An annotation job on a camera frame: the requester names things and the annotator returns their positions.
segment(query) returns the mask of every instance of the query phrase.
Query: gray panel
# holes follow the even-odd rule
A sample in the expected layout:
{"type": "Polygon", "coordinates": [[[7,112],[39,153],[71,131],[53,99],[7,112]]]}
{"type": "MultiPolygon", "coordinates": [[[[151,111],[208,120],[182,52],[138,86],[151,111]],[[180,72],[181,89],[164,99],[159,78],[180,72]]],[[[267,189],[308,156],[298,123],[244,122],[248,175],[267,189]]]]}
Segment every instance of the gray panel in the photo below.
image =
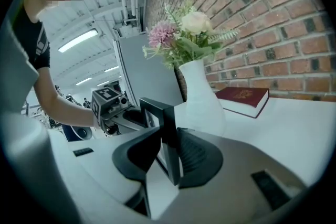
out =
{"type": "Polygon", "coordinates": [[[135,105],[139,105],[141,97],[173,106],[183,103],[174,71],[166,68],[159,56],[151,59],[144,57],[142,47],[148,46],[146,34],[120,39],[119,43],[125,72],[136,99],[135,105]]]}
{"type": "Polygon", "coordinates": [[[294,173],[252,145],[207,133],[190,133],[220,149],[223,167],[204,186],[180,189],[160,217],[164,222],[234,224],[272,217],[271,207],[251,177],[252,173],[262,170],[270,172],[287,187],[298,191],[306,188],[294,173]]]}

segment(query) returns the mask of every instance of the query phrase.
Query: pink flower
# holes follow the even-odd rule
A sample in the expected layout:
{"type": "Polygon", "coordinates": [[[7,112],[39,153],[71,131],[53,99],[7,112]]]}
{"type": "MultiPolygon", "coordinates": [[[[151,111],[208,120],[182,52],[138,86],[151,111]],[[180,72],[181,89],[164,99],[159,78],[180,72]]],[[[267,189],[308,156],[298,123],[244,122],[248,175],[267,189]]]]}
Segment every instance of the pink flower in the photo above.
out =
{"type": "Polygon", "coordinates": [[[156,47],[159,43],[163,47],[170,47],[174,40],[176,26],[168,21],[158,22],[149,33],[149,45],[156,47]]]}

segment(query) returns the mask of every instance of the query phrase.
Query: black t-shirt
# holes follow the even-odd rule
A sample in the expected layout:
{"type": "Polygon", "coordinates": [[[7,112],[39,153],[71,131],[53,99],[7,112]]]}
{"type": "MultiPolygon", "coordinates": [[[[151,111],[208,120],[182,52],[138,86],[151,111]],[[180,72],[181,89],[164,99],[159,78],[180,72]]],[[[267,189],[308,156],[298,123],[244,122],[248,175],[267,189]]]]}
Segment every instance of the black t-shirt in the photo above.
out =
{"type": "Polygon", "coordinates": [[[37,70],[50,67],[50,46],[43,24],[38,21],[32,23],[21,1],[14,18],[12,18],[13,32],[29,56],[29,62],[37,70]]]}

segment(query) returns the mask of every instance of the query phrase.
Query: brick wall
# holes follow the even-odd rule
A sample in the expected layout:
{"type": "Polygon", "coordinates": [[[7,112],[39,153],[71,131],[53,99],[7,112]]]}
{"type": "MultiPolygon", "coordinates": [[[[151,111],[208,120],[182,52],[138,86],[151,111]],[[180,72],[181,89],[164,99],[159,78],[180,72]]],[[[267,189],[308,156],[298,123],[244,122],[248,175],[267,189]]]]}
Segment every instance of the brick wall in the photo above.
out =
{"type": "MultiPolygon", "coordinates": [[[[166,19],[164,3],[148,0],[148,27],[166,19]]],[[[336,101],[335,35],[320,0],[193,0],[213,27],[238,28],[215,61],[205,59],[214,91],[226,86],[267,87],[274,97],[336,101]]],[[[181,90],[186,85],[177,71],[181,90]]]]}

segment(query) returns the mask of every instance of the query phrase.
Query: white rose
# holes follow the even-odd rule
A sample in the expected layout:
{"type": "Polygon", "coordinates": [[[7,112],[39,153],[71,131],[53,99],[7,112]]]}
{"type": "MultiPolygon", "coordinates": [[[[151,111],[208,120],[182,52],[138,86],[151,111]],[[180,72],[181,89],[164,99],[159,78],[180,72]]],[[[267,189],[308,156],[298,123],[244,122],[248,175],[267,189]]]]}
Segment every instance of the white rose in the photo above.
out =
{"type": "Polygon", "coordinates": [[[212,31],[211,21],[203,12],[192,12],[181,19],[182,30],[195,35],[201,32],[212,31]]]}

